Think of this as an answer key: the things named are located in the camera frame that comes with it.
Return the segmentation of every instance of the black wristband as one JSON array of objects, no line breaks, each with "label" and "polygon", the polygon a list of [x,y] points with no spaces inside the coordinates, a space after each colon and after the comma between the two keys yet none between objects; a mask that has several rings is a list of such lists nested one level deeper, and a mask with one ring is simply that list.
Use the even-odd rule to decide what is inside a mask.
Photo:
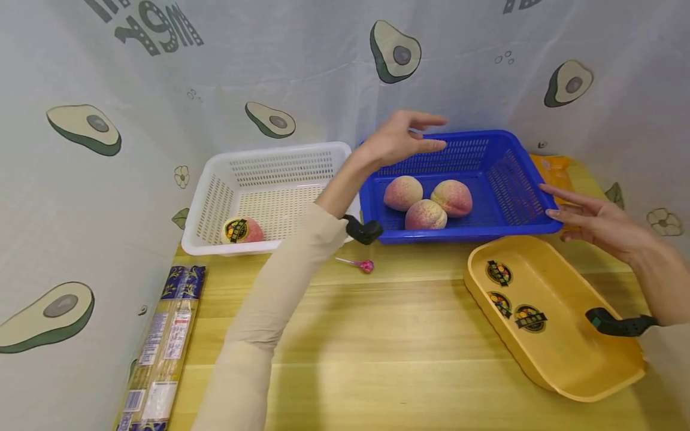
[{"label": "black wristband", "polygon": [[350,214],[345,214],[343,219],[347,220],[345,231],[358,243],[369,245],[384,233],[383,226],[376,220],[371,220],[366,225],[362,225],[356,217]]},{"label": "black wristband", "polygon": [[650,326],[659,324],[656,318],[645,314],[632,319],[618,320],[606,308],[601,307],[592,308],[585,316],[597,331],[615,337],[639,337]]}]

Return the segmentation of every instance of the white plastic basket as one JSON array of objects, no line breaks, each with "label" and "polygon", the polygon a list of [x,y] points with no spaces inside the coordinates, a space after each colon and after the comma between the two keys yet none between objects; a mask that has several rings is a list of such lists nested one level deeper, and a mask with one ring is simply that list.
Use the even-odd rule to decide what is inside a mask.
[{"label": "white plastic basket", "polygon": [[[270,253],[299,229],[314,202],[352,150],[344,142],[218,154],[206,162],[182,235],[188,254]],[[359,196],[348,209],[359,218]],[[223,223],[252,217],[264,241],[222,244]]]}]

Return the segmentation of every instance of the lollipop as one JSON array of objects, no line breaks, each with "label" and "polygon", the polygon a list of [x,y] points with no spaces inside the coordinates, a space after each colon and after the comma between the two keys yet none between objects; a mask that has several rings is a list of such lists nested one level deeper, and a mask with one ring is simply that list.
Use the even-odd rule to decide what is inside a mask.
[{"label": "lollipop", "polygon": [[341,259],[339,257],[336,257],[336,259],[341,262],[349,263],[350,265],[359,266],[360,270],[362,270],[364,274],[370,274],[372,271],[374,271],[374,263],[370,260],[365,260],[363,262],[355,262],[349,261],[347,259]]}]

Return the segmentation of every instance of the blue basket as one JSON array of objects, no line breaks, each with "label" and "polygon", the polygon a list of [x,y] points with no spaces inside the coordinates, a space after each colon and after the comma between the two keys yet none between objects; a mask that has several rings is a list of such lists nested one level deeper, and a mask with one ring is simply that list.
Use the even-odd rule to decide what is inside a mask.
[{"label": "blue basket", "polygon": [[[425,137],[441,139],[448,146],[441,152],[417,154],[380,169],[359,192],[364,221],[381,223],[384,233],[379,241],[383,244],[489,241],[561,229],[562,223],[544,213],[556,204],[552,196],[537,187],[544,180],[515,135],[504,130],[483,130]],[[418,179],[425,199],[441,181],[461,181],[472,193],[472,212],[460,219],[449,217],[445,229],[405,230],[405,212],[384,205],[386,187],[401,175]]]}]

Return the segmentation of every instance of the yellow plastic tray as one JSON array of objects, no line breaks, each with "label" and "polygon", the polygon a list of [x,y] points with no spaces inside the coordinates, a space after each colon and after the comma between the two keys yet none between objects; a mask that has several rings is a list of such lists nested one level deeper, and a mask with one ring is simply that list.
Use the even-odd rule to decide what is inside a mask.
[{"label": "yellow plastic tray", "polygon": [[584,313],[620,316],[547,242],[506,237],[475,249],[465,286],[534,383],[594,402],[644,376],[637,339],[599,333]]}]

